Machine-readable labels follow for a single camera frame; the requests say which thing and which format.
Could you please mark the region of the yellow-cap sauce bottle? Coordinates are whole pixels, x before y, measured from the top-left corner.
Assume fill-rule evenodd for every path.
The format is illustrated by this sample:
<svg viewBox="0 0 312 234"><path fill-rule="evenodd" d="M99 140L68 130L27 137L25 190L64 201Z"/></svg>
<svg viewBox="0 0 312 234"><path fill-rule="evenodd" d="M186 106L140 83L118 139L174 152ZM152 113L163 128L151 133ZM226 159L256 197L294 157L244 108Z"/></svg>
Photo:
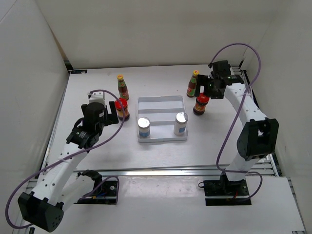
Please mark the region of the yellow-cap sauce bottle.
<svg viewBox="0 0 312 234"><path fill-rule="evenodd" d="M129 93L122 74L117 75L118 92L122 99L128 100Z"/></svg>
<svg viewBox="0 0 312 234"><path fill-rule="evenodd" d="M196 82L197 82L198 75L199 75L199 71L194 70L190 78L188 88L187 88L187 93L186 93L187 97L189 98L193 98L195 96L195 89L196 89Z"/></svg>

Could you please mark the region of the red-lid sauce jar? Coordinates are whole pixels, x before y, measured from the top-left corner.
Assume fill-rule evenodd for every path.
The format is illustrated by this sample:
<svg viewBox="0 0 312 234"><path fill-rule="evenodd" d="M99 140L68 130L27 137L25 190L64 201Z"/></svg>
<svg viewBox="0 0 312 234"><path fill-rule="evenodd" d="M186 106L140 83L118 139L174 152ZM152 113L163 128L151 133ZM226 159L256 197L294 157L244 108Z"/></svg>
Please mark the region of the red-lid sauce jar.
<svg viewBox="0 0 312 234"><path fill-rule="evenodd" d="M123 98L119 98L119 101L115 101L115 109L117 112L117 116L120 120L127 121L130 117L130 113L128 111L128 104L127 100Z"/></svg>
<svg viewBox="0 0 312 234"><path fill-rule="evenodd" d="M208 104L209 100L210 98L205 96L204 93L200 93L195 100L195 105L193 107L194 114L198 116L204 114L206 105Z"/></svg>

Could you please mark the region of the silver-cap salt shaker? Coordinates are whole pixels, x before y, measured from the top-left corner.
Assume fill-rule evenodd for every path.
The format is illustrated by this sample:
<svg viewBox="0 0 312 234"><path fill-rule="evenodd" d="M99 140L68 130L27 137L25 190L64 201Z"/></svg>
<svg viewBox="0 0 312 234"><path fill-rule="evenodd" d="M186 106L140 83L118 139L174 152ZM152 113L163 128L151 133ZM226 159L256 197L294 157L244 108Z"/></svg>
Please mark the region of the silver-cap salt shaker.
<svg viewBox="0 0 312 234"><path fill-rule="evenodd" d="M137 121L138 134L141 138L147 138L150 135L150 120L147 117L140 117Z"/></svg>
<svg viewBox="0 0 312 234"><path fill-rule="evenodd" d="M175 116L174 134L181 136L186 130L188 115L185 112L179 112Z"/></svg>

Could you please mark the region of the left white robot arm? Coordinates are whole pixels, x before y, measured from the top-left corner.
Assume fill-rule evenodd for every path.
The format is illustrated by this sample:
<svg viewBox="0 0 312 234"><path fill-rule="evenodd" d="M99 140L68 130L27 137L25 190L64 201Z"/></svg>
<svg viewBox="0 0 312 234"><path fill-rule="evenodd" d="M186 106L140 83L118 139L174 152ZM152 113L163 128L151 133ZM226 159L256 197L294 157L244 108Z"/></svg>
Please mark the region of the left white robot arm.
<svg viewBox="0 0 312 234"><path fill-rule="evenodd" d="M109 103L111 113L100 102L83 104L81 109L83 117L67 137L58 165L49 168L30 193L22 193L18 198L23 219L49 233L59 226L64 212L72 204L84 197L101 194L103 190L102 176L93 170L78 173L74 182L67 182L98 142L103 128L119 122L115 103Z"/></svg>

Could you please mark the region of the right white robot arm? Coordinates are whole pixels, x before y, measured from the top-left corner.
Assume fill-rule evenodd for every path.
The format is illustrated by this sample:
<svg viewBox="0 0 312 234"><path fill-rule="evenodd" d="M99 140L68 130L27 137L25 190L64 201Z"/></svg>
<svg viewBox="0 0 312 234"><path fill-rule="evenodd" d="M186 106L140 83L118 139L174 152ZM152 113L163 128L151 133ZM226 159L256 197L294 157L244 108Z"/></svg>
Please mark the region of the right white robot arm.
<svg viewBox="0 0 312 234"><path fill-rule="evenodd" d="M243 126L236 142L237 155L223 172L226 178L219 182L219 190L230 195L237 188L236 181L243 180L260 159L275 151L279 123L261 112L248 94L242 77L231 73L226 60L214 62L209 67L212 69L210 75L197 76L195 97L203 91L210 99L226 98Z"/></svg>

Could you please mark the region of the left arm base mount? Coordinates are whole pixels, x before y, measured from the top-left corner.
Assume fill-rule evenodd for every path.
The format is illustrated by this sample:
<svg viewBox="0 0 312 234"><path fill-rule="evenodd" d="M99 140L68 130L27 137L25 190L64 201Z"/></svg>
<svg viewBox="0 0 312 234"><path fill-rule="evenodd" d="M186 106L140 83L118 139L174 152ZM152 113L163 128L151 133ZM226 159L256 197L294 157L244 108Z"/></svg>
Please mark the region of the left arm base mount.
<svg viewBox="0 0 312 234"><path fill-rule="evenodd" d="M93 170L78 172L77 177L87 176L93 182L93 188L96 190L87 196L81 197L76 204L97 204L97 205L116 205L118 203L118 193L120 180L118 176L103 176Z"/></svg>

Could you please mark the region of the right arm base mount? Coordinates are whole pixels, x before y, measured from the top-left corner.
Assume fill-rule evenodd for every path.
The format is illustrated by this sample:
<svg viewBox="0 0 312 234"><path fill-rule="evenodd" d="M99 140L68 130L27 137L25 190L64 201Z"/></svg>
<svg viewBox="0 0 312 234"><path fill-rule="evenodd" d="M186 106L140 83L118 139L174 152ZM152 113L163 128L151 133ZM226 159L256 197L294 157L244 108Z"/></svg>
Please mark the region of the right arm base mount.
<svg viewBox="0 0 312 234"><path fill-rule="evenodd" d="M219 180L204 180L198 184L204 189L206 206L250 206L249 190L245 179L229 181L226 175Z"/></svg>

